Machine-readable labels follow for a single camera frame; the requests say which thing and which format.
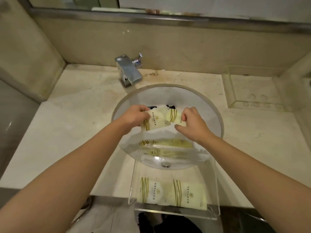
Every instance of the sink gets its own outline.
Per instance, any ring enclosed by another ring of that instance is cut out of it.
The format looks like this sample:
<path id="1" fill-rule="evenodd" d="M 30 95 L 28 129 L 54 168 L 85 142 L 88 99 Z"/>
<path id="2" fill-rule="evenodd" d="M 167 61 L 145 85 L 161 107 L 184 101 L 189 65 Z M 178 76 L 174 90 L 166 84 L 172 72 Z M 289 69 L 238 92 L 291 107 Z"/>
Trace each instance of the sink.
<path id="1" fill-rule="evenodd" d="M 223 137 L 224 125 L 219 111 L 215 105 L 204 95 L 197 91 L 189 89 L 184 86 L 170 86 L 169 84 L 146 86 L 129 93 L 124 97 L 113 113 L 113 120 L 120 117 L 131 105 L 143 104 L 146 106 L 157 106 L 158 108 L 166 105 L 174 105 L 177 110 L 182 111 L 186 107 L 196 107 L 209 129 L 218 137 Z M 181 138 L 185 139 L 181 133 L 176 131 L 174 124 L 170 126 L 141 132 L 140 127 L 135 127 L 131 132 L 122 137 L 119 146 L 128 155 L 137 159 L 139 143 L 142 140 L 153 140 L 163 138 Z M 193 143 L 195 149 L 204 150 L 202 146 Z M 205 155 L 200 156 L 200 161 L 209 159 L 211 155 L 206 152 Z M 144 158 L 139 157 L 139 161 L 149 167 L 158 169 L 178 170 L 189 168 L 198 164 L 196 160 L 181 160 L 173 159 L 171 157 L 153 157 L 145 155 Z"/>

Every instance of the countertop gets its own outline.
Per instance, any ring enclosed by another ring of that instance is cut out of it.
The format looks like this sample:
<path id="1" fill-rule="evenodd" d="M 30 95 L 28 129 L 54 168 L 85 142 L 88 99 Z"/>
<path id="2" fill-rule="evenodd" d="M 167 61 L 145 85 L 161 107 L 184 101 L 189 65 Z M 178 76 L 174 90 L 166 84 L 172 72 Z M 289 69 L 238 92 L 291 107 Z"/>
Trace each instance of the countertop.
<path id="1" fill-rule="evenodd" d="M 229 109 L 221 75 L 139 70 L 143 80 L 127 89 L 116 67 L 68 65 L 43 102 L 8 165 L 0 187 L 21 189 L 54 162 L 111 122 L 118 102 L 137 88 L 180 85 L 209 98 L 224 121 L 223 139 L 264 164 L 311 187 L 311 152 L 293 113 Z M 119 147 L 91 194 L 127 198 L 134 159 Z M 220 205 L 252 207 L 217 165 Z"/>

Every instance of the chrome faucet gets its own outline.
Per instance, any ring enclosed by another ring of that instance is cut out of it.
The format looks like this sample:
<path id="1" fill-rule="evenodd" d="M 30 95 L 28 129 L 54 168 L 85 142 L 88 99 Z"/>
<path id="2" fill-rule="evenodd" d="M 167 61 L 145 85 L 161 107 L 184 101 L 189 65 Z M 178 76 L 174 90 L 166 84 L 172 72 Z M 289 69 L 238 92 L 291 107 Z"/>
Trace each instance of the chrome faucet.
<path id="1" fill-rule="evenodd" d="M 115 58 L 119 74 L 125 87 L 134 85 L 142 80 L 142 75 L 138 68 L 142 66 L 142 54 L 131 60 L 127 55 L 121 55 Z"/>

